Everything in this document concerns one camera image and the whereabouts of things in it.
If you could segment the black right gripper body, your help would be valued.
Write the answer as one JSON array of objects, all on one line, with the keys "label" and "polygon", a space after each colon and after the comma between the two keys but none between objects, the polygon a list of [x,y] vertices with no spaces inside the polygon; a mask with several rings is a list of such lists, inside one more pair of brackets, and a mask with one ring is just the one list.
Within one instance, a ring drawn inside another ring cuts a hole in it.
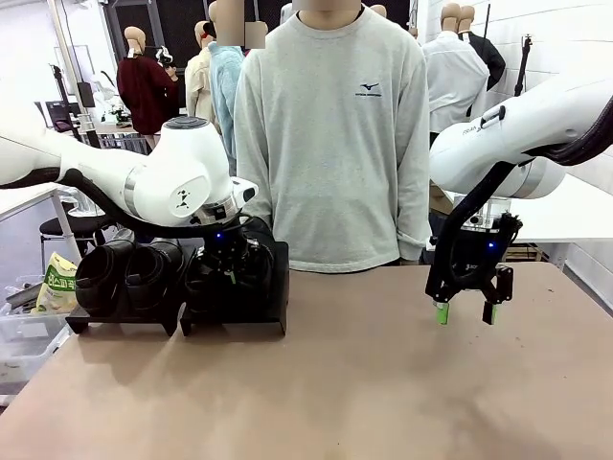
[{"label": "black right gripper body", "polygon": [[492,229],[465,229],[449,219],[438,238],[438,273],[457,289],[477,288],[502,260],[521,228],[519,218],[496,218]]}]

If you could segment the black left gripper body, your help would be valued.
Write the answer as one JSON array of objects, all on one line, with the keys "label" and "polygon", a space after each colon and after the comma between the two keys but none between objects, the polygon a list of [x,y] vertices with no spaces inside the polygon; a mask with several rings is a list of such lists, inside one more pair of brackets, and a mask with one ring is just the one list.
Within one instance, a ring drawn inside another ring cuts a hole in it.
[{"label": "black left gripper body", "polygon": [[242,228],[214,231],[203,241],[203,258],[209,266],[234,266],[247,248]]}]

